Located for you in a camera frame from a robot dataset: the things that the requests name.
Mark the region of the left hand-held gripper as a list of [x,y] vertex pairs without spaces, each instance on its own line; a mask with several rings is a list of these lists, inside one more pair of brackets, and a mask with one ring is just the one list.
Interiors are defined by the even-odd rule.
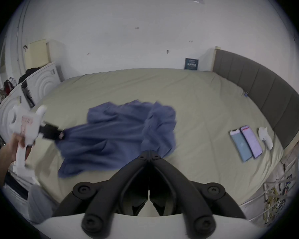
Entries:
[[24,146],[18,145],[14,169],[26,169],[25,156],[27,147],[32,145],[41,134],[49,140],[63,140],[64,132],[57,126],[44,122],[43,117],[47,107],[42,105],[36,112],[25,109],[22,105],[15,105],[9,112],[10,129],[12,133],[24,138]]

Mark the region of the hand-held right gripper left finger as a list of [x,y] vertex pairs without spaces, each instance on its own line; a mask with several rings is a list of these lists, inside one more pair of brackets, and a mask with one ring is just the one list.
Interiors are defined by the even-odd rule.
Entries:
[[150,152],[144,151],[109,180],[80,182],[52,217],[84,214],[81,228],[94,239],[106,238],[114,213],[137,216],[148,201]]

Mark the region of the person's left hand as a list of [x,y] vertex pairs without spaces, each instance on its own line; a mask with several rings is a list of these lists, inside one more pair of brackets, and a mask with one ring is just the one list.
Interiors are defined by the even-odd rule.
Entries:
[[26,148],[25,160],[27,160],[31,152],[32,145],[26,146],[25,138],[22,135],[14,133],[10,141],[1,149],[3,150],[3,157],[5,161],[8,161],[9,164],[16,160],[16,152],[19,146]]

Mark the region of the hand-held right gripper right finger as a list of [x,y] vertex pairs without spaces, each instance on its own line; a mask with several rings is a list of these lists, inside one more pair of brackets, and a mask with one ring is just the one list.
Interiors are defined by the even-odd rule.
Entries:
[[219,183],[188,180],[178,169],[149,152],[149,199],[159,216],[183,214],[190,238],[207,238],[216,229],[213,215],[246,219],[243,211]]

